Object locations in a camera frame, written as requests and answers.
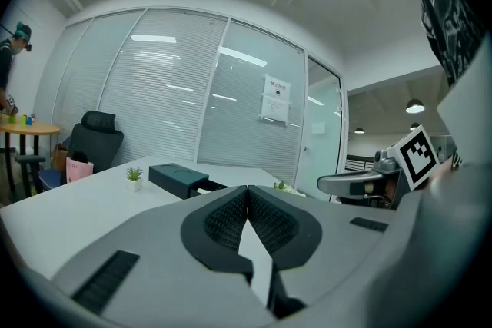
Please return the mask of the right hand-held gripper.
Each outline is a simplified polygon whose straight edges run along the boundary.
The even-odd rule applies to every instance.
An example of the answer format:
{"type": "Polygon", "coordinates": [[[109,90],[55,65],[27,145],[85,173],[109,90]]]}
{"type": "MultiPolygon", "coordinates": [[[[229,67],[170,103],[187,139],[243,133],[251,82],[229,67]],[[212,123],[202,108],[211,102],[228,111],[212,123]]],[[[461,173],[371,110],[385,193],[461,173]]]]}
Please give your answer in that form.
{"type": "Polygon", "coordinates": [[[330,195],[346,198],[380,198],[395,209],[402,197],[421,186],[440,163],[423,126],[379,150],[370,171],[352,171],[319,177],[317,188],[330,195]]]}

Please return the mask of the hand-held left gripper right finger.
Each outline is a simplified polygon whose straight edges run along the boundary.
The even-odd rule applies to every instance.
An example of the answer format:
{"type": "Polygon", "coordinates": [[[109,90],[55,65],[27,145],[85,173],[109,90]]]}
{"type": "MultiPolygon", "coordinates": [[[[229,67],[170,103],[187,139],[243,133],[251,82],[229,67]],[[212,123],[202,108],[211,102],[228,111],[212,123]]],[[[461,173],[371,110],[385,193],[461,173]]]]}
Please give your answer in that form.
{"type": "Polygon", "coordinates": [[[396,210],[248,188],[248,219],[270,254],[268,307],[278,319],[362,319],[370,285],[403,253],[415,196],[396,210]]]}

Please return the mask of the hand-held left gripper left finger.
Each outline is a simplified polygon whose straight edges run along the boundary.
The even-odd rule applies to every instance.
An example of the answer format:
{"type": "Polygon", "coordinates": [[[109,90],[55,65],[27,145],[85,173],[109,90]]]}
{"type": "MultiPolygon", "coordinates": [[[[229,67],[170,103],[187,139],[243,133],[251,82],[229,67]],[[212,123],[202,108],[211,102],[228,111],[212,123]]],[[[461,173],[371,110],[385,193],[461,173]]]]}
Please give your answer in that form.
{"type": "Polygon", "coordinates": [[[248,189],[229,187],[145,210],[74,255],[54,284],[124,328],[264,328],[239,252],[248,189]]]}

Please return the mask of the dark green drawer box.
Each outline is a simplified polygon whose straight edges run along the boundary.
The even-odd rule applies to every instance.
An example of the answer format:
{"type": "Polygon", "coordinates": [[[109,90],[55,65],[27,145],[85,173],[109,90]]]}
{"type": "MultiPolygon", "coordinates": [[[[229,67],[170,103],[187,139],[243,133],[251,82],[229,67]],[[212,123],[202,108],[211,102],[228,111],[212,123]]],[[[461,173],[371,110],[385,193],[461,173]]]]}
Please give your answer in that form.
{"type": "Polygon", "coordinates": [[[174,163],[150,166],[148,180],[182,200],[227,188],[212,181],[208,174],[174,163]]]}

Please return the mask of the artificial flower bouquet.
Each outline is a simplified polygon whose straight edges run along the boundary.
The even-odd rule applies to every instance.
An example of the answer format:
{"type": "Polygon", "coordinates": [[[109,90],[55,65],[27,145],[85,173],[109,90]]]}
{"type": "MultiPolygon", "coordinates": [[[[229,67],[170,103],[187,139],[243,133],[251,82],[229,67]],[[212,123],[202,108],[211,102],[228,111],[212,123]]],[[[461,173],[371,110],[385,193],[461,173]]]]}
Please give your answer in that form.
{"type": "Polygon", "coordinates": [[[290,185],[286,184],[284,181],[281,181],[279,183],[274,183],[273,188],[275,190],[280,190],[280,191],[283,191],[283,192],[286,192],[286,193],[289,193],[289,194],[294,194],[294,195],[298,195],[298,196],[301,196],[301,197],[306,197],[306,194],[301,193],[300,191],[295,190],[293,187],[291,187],[290,185]]]}

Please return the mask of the small potted green plant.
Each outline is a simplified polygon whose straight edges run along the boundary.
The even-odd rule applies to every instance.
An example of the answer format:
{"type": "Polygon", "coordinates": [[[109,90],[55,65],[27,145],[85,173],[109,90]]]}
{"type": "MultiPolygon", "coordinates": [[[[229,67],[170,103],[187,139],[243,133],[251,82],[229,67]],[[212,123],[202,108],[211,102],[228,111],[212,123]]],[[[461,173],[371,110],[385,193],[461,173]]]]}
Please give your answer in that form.
{"type": "Polygon", "coordinates": [[[139,167],[129,167],[126,170],[126,187],[129,191],[138,192],[142,186],[143,170],[139,167]]]}

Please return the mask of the white square table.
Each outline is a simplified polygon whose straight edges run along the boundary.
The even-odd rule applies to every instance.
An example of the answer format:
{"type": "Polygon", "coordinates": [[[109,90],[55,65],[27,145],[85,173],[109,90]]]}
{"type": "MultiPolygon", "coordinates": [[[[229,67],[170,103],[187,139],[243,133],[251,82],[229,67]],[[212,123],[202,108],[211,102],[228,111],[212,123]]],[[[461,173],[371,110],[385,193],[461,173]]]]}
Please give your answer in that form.
{"type": "Polygon", "coordinates": [[[183,220],[226,191],[182,200],[149,181],[129,191],[126,180],[125,167],[117,166],[0,209],[27,267],[70,295],[122,250],[138,256],[128,282],[166,288],[245,285],[239,273],[208,269],[181,242],[183,220]]]}

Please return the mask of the white paper notice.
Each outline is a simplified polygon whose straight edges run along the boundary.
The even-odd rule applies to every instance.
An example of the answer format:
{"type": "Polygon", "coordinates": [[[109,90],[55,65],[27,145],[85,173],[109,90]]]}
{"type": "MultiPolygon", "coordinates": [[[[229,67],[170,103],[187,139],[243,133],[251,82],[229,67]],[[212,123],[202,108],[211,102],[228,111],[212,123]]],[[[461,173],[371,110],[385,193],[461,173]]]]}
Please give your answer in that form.
{"type": "Polygon", "coordinates": [[[272,120],[288,125],[291,84],[264,74],[264,88],[261,94],[261,120],[272,120]]]}

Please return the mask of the pink paper bag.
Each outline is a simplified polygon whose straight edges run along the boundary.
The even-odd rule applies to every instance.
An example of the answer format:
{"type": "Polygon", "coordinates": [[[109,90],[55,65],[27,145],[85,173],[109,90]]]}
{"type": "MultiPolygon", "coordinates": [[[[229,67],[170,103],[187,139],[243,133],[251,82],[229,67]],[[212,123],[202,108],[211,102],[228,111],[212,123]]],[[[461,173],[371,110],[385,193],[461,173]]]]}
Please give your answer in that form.
{"type": "Polygon", "coordinates": [[[70,157],[66,158],[66,182],[68,184],[91,176],[93,174],[94,164],[92,162],[80,162],[70,157]]]}

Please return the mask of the black office chair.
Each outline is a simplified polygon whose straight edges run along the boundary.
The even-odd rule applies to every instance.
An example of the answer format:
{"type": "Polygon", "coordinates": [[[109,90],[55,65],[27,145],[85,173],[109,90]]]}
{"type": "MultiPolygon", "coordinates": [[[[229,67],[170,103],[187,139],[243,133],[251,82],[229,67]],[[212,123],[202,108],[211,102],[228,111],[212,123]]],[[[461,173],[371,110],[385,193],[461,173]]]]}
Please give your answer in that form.
{"type": "Polygon", "coordinates": [[[115,128],[115,118],[105,112],[86,112],[72,129],[68,157],[92,162],[93,174],[109,169],[124,139],[124,134],[115,128]]]}

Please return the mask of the blue chair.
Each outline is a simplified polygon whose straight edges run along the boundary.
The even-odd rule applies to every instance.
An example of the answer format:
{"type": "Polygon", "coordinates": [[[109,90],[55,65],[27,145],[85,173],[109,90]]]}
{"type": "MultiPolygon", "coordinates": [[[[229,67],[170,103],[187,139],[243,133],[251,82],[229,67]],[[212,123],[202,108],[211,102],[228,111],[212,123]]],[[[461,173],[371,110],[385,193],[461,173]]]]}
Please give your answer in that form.
{"type": "MultiPolygon", "coordinates": [[[[63,144],[67,146],[69,150],[70,143],[71,143],[71,135],[67,136],[61,143],[57,143],[57,144],[63,144]]],[[[65,185],[67,183],[65,169],[62,172],[60,172],[51,169],[50,167],[48,169],[40,170],[38,172],[38,176],[42,183],[42,187],[44,191],[49,191],[51,189],[65,185]]]]}

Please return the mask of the brown paper bag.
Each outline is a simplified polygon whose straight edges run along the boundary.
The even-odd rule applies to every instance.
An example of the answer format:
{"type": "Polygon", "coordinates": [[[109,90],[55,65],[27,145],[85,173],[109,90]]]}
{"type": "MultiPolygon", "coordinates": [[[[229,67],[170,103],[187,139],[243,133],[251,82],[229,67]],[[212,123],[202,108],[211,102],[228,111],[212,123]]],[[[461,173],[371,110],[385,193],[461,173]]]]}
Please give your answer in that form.
{"type": "Polygon", "coordinates": [[[68,156],[68,147],[63,144],[56,144],[51,155],[51,169],[62,172],[66,166],[66,158],[68,156]]]}

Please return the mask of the round wooden table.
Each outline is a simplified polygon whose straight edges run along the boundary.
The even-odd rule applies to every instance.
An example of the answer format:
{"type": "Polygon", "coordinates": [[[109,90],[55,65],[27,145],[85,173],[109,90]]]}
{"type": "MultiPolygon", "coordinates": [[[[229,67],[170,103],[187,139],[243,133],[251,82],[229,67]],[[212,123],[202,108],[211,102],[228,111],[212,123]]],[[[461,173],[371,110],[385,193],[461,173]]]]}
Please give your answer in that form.
{"type": "Polygon", "coordinates": [[[27,122],[21,123],[14,116],[14,122],[11,122],[11,115],[0,114],[0,132],[4,133],[5,146],[2,151],[5,155],[5,169],[7,174],[8,187],[12,194],[16,194],[16,186],[14,183],[12,172],[12,147],[10,137],[12,134],[19,136],[19,152],[15,157],[21,167],[22,186],[26,197],[32,196],[32,186],[35,187],[36,193],[43,191],[42,184],[39,178],[39,167],[45,162],[45,158],[39,154],[39,138],[41,136],[52,136],[60,132],[61,128],[57,125],[46,124],[39,121],[34,121],[31,124],[27,122]],[[33,137],[33,152],[32,155],[26,154],[26,138],[33,137]]]}

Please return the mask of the coloured toy blocks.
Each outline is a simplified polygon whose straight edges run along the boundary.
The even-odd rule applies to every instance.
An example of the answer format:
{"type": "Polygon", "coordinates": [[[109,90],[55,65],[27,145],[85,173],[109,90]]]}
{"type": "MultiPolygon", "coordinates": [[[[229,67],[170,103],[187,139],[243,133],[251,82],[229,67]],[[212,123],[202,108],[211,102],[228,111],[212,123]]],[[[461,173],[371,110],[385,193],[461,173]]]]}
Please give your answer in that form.
{"type": "Polygon", "coordinates": [[[21,126],[31,126],[35,122],[35,116],[33,114],[11,114],[7,119],[9,124],[19,124],[21,126]]]}

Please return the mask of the black printed shirt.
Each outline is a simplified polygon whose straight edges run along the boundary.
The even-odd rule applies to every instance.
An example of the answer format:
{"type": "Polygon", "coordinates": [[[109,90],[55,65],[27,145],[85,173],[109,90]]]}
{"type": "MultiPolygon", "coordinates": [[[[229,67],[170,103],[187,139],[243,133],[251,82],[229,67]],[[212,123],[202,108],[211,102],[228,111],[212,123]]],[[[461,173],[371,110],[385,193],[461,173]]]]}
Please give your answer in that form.
{"type": "Polygon", "coordinates": [[[474,60],[488,19],[483,0],[421,0],[421,24],[450,87],[474,60]]]}

